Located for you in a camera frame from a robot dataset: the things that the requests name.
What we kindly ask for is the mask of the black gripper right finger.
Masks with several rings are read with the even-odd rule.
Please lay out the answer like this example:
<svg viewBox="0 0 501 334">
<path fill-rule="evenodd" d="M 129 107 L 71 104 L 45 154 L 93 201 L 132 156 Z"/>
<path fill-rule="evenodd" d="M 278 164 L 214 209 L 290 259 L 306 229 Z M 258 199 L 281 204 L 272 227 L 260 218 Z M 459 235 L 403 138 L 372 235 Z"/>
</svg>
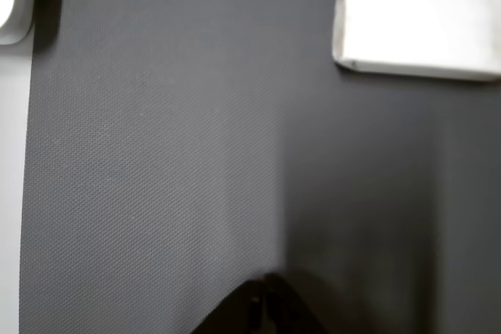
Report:
<svg viewBox="0 0 501 334">
<path fill-rule="evenodd" d="M 299 294 L 277 273 L 264 277 L 265 306 L 276 333 L 327 333 Z"/>
</svg>

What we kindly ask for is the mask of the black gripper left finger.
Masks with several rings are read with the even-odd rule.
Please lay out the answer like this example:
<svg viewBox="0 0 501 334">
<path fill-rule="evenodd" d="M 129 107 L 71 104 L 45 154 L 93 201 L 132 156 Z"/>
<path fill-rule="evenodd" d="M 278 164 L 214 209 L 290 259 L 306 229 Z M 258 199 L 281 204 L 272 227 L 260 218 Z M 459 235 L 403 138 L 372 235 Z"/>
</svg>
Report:
<svg viewBox="0 0 501 334">
<path fill-rule="evenodd" d="M 265 276 L 237 286 L 192 333 L 269 333 Z"/>
</svg>

